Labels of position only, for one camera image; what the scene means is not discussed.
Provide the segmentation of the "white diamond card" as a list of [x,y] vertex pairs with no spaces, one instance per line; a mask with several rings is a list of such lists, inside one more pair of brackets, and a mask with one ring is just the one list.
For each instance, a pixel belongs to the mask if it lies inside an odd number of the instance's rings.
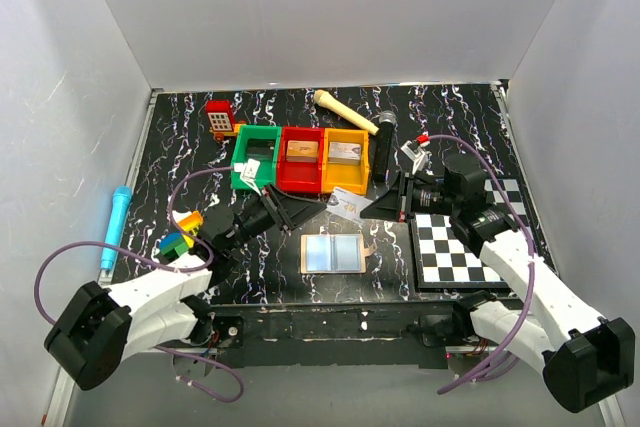
[[368,207],[372,201],[364,196],[355,194],[341,187],[335,187],[327,201],[326,210],[344,220],[363,224],[362,211]]

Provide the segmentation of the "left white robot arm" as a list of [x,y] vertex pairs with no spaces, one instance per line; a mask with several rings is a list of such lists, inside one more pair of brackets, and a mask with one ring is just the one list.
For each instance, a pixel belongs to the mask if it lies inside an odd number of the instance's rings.
[[139,352],[170,341],[207,342],[214,313],[200,296],[228,278],[235,251],[273,227],[293,231],[325,208],[268,184],[238,213],[222,205],[207,210],[192,248],[170,264],[106,288],[81,286],[45,337],[45,350],[78,387],[91,390]]

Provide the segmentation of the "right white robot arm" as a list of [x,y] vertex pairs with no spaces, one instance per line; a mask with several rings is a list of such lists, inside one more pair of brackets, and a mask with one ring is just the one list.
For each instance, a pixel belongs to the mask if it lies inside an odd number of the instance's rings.
[[491,201],[488,172],[469,154],[446,158],[444,177],[403,173],[364,219],[409,222],[448,217],[454,237],[518,296],[515,312],[481,291],[457,301],[453,319],[463,336],[496,343],[537,371],[552,397],[578,413],[630,387],[635,373],[632,327],[609,320],[582,301],[535,252],[515,211]]

